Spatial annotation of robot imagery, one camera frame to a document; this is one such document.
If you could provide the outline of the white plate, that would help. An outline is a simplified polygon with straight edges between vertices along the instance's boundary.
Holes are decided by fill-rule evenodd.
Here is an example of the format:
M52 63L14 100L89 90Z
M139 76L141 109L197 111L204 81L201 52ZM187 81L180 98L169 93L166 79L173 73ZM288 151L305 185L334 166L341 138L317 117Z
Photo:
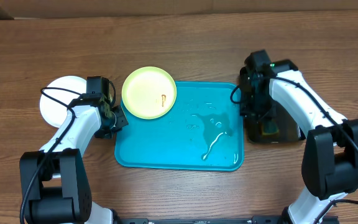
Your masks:
M74 91L75 93L49 89L44 91L44 93L52 98L69 105L73 99L79 97L76 93L82 94L86 92L86 80L77 76L65 76L54 80L48 87L57 87ZM67 108L60 103L47 98L45 95L41 95L40 97L39 108L43 119L55 128L59 128L66 119Z

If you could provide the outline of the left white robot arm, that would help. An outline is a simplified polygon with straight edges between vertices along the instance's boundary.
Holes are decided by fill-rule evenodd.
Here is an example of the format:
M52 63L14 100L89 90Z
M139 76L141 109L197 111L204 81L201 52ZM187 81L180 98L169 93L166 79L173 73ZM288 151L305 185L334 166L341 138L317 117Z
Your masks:
M21 224L122 222L116 211L93 201L83 163L92 138L112 139L127 126L125 113L115 102L112 81L88 77L86 91L62 104L67 116L51 140L38 151L23 153Z

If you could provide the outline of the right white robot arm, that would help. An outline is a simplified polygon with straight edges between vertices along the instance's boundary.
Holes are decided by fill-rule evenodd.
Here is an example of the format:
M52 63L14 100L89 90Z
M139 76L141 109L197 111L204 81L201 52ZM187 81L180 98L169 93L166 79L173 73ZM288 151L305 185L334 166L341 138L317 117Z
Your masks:
M236 89L250 141L305 142L301 194L280 215L252 222L337 223L329 210L358 189L358 119L325 103L291 60L273 62L264 50L245 59Z

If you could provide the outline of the green yellow sponge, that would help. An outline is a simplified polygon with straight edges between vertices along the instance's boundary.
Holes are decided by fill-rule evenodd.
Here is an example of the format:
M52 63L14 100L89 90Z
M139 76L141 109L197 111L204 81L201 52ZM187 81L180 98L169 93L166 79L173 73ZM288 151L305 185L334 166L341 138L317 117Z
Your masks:
M278 124L274 119L262 120L259 123L259 133L262 136L272 136L279 133Z

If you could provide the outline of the yellow-green plate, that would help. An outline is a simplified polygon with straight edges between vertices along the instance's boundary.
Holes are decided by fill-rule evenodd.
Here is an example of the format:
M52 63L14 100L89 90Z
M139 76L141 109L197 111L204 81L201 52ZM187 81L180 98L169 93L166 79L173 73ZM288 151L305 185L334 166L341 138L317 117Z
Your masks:
M177 86L165 70L142 67L125 79L121 97L126 109L134 116L156 119L172 109L177 98Z

